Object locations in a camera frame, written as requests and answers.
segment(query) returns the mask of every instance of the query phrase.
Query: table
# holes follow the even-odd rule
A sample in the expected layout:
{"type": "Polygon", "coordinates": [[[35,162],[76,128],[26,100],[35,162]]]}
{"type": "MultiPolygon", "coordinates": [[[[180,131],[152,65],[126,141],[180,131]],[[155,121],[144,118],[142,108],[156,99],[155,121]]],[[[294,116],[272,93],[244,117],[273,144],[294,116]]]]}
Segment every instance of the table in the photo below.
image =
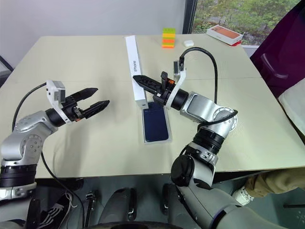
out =
{"type": "MultiPolygon", "coordinates": [[[[142,73],[160,80],[173,72],[173,61],[185,50],[182,42],[210,51],[219,70],[218,104],[239,111],[238,125],[225,140],[217,172],[264,170],[305,165],[305,147],[242,47],[230,47],[205,34],[176,36],[176,47],[161,48],[161,35],[136,36],[142,73]]],[[[200,52],[186,55],[186,91],[213,99],[214,70],[200,52]]],[[[168,111],[172,141],[145,145],[142,116],[133,100],[124,36],[41,37],[0,88],[0,141],[10,134],[20,99],[47,79],[60,80],[66,95],[85,87],[97,93],[80,108],[110,100],[98,115],[65,125],[44,144],[44,154],[58,177],[95,177],[170,173],[172,162],[196,133],[197,124],[168,111]]],[[[18,118],[50,108],[46,92],[36,91],[18,118]]],[[[50,175],[39,162],[36,178],[50,175]]]]}

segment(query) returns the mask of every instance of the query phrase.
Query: white box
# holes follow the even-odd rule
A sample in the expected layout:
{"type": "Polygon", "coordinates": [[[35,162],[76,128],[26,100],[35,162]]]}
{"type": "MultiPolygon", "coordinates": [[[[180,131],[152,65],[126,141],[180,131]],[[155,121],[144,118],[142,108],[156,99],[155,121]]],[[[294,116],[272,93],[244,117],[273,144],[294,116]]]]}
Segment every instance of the white box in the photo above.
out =
{"type": "Polygon", "coordinates": [[[141,75],[141,67],[135,36],[125,37],[125,41],[128,53],[130,77],[132,78],[134,100],[141,109],[148,109],[145,90],[133,79],[134,75],[141,75]]]}
{"type": "Polygon", "coordinates": [[[242,40],[243,35],[233,30],[229,30],[220,25],[215,25],[209,29],[207,29],[206,34],[214,37],[222,42],[225,42],[229,45],[233,45],[242,40]]]}

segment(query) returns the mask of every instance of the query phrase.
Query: phone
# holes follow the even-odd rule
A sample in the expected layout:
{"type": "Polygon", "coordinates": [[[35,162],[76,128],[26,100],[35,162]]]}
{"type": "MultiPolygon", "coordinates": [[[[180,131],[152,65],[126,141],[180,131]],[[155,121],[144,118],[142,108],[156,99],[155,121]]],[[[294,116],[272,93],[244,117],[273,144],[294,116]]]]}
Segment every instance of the phone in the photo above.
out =
{"type": "Polygon", "coordinates": [[[149,102],[148,109],[142,110],[144,139],[146,142],[158,142],[169,139],[165,107],[156,102],[149,102]]]}

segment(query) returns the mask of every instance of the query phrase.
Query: trees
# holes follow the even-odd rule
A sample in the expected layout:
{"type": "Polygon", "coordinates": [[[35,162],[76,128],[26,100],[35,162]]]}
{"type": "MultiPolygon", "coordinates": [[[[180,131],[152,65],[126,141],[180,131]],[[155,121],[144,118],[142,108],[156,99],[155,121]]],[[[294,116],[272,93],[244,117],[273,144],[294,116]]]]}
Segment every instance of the trees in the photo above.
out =
{"type": "Polygon", "coordinates": [[[215,24],[245,33],[243,44],[259,45],[300,0],[198,0],[194,33],[215,24]]]}

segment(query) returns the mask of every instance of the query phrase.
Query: sneaker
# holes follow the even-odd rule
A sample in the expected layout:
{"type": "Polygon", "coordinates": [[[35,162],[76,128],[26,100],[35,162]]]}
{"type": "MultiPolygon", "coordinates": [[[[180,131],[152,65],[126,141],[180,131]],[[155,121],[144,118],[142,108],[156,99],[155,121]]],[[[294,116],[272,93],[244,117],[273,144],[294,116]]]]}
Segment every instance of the sneaker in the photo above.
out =
{"type": "Polygon", "coordinates": [[[254,199],[254,197],[248,194],[244,186],[236,190],[232,197],[243,206],[249,204],[254,199]]]}
{"type": "Polygon", "coordinates": [[[57,229],[60,227],[71,209],[68,197],[72,199],[70,193],[63,194],[49,211],[41,213],[41,222],[37,229],[57,229]]]}

